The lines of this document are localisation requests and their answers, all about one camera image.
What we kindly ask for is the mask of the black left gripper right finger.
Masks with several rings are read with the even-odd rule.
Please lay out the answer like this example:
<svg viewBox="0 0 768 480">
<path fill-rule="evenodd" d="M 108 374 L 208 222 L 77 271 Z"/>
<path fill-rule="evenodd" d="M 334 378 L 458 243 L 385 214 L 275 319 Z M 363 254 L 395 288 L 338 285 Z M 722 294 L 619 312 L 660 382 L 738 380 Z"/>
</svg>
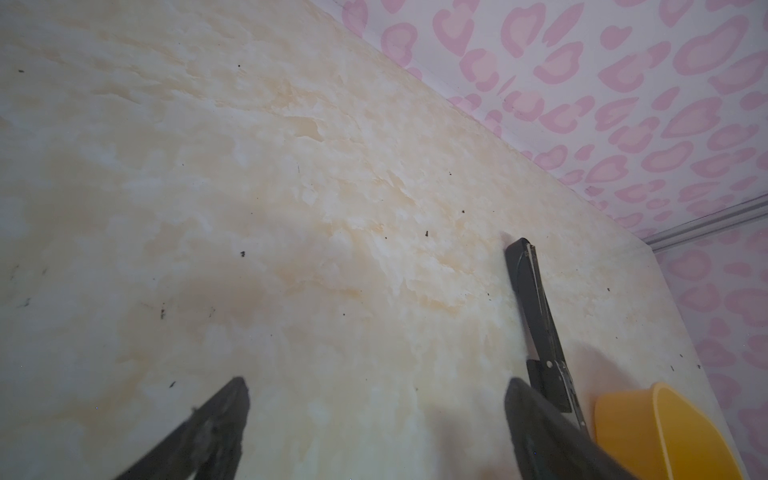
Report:
<svg viewBox="0 0 768 480">
<path fill-rule="evenodd" d="M 510 379 L 504 411 L 523 479 L 633 477 L 523 379 Z"/>
</svg>

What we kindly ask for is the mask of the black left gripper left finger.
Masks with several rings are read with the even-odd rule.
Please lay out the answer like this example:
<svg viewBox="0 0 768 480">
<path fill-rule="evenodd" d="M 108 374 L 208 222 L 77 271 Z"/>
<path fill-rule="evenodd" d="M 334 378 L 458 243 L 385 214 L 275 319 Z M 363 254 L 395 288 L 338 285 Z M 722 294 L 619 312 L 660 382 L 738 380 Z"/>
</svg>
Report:
<svg viewBox="0 0 768 480">
<path fill-rule="evenodd" d="M 242 457 L 249 409 L 245 379 L 232 378 L 118 477 L 233 480 Z"/>
</svg>

